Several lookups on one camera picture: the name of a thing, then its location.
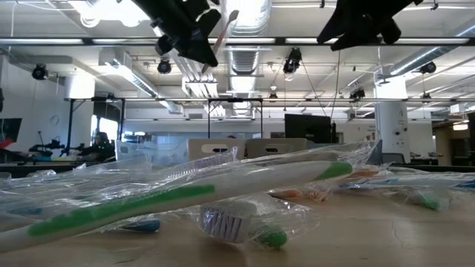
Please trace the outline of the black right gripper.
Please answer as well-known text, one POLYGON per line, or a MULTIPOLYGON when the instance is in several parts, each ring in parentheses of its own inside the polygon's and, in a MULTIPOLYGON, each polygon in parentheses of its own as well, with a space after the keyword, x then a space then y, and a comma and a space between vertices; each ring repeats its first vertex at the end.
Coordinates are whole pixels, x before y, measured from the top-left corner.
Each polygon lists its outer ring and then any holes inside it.
POLYGON ((423 0, 349 0, 341 1, 318 35, 319 42, 341 36, 331 45, 332 51, 379 42, 398 41, 402 31, 393 17, 412 4, 423 0))

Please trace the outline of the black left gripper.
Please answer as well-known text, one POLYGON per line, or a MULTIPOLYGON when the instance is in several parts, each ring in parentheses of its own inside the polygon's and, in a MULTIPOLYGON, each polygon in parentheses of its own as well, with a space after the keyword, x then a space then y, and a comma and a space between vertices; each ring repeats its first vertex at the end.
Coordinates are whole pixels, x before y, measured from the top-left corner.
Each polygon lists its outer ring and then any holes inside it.
POLYGON ((134 0, 162 35, 155 50, 164 55, 176 50, 179 56, 216 67, 218 61, 206 38, 221 19, 207 0, 134 0))

